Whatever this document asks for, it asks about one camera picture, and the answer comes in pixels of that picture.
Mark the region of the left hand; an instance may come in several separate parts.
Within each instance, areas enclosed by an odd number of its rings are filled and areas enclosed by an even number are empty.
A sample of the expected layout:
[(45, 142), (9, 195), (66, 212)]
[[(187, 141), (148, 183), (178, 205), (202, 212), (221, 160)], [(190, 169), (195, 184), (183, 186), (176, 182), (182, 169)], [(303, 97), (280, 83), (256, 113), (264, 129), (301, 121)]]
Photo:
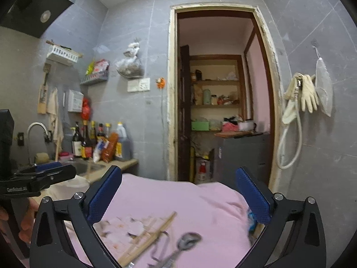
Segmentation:
[[(34, 222), (35, 222), (35, 213), (38, 211), (38, 207), (39, 207), (39, 205), (34, 199), (32, 199), (32, 198), (28, 199), (28, 208), (27, 208), (27, 211), (24, 214), (24, 217), (21, 221), (21, 228), (19, 231), (19, 238), (27, 244), (30, 244), (30, 242), (31, 242), (31, 235), (32, 235), (33, 226), (34, 226)], [(1, 217), (1, 233), (6, 236), (3, 221), (8, 220), (8, 213), (6, 212), (6, 210), (3, 207), (1, 207), (0, 213), (1, 213), (1, 215), (0, 215), (0, 217)]]

